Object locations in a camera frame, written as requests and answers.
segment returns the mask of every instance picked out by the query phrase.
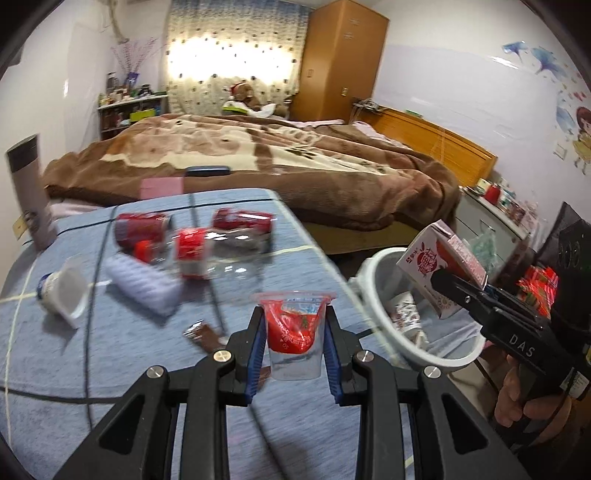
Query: trash can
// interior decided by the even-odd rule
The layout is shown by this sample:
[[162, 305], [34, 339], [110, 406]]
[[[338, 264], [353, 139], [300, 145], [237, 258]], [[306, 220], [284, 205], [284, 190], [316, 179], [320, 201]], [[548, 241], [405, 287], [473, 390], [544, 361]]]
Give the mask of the trash can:
[[[473, 362], [482, 352], [486, 339], [480, 335], [480, 325], [462, 309], [440, 319], [431, 304], [420, 294], [412, 281], [396, 266], [406, 248], [387, 248], [366, 259], [349, 286], [362, 303], [385, 339], [414, 369], [427, 365], [453, 372]], [[429, 346], [421, 350], [394, 326], [384, 303], [396, 295], [410, 291], [421, 316], [421, 325]]]

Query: black lid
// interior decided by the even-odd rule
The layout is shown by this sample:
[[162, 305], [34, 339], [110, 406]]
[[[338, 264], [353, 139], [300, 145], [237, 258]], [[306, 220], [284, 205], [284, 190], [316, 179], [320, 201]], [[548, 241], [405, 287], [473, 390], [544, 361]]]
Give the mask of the black lid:
[[12, 173], [29, 165], [37, 159], [37, 135], [32, 135], [9, 148], [6, 157]]

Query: wooden headboard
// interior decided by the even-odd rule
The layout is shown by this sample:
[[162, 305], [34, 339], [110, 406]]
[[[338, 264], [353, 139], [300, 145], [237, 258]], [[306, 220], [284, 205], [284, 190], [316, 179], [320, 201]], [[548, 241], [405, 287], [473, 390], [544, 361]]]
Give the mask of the wooden headboard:
[[454, 172], [462, 186], [474, 186], [487, 178], [496, 156], [474, 142], [422, 118], [387, 108], [381, 113], [363, 111], [361, 121], [386, 137], [431, 155]]

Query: nightstand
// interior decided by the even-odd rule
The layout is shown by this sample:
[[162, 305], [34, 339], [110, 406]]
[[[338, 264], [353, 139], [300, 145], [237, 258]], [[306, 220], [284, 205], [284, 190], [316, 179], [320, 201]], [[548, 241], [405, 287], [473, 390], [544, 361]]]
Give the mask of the nightstand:
[[500, 259], [499, 268], [513, 253], [515, 247], [528, 233], [509, 220], [509, 217], [482, 197], [464, 190], [457, 207], [458, 237], [468, 241], [491, 228], [495, 233], [496, 254]]

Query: patterned curtain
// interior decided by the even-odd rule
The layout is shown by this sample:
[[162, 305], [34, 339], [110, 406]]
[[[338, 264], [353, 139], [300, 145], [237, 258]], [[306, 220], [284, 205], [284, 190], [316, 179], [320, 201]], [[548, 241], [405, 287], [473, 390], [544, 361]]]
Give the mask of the patterned curtain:
[[240, 81], [263, 104], [297, 93], [309, 13], [278, 0], [173, 0], [165, 56], [172, 111], [220, 115]]

